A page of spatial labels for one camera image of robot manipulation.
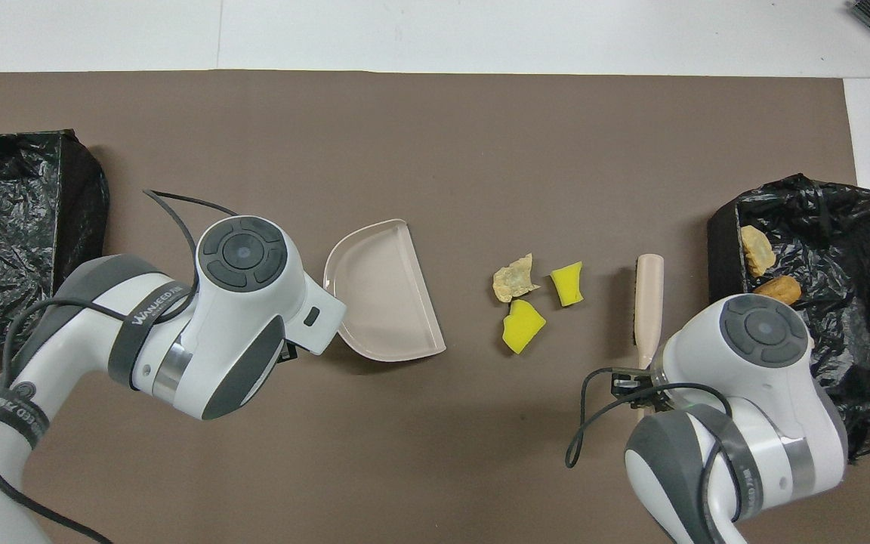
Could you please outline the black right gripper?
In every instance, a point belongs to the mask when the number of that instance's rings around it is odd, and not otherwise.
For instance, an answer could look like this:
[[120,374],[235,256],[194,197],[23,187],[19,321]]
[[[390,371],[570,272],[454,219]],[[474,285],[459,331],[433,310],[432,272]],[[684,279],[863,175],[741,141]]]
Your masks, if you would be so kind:
[[611,369],[611,395],[616,400],[636,394],[628,405],[639,413],[662,413],[674,408],[666,391],[650,391],[656,386],[649,369],[614,367]]

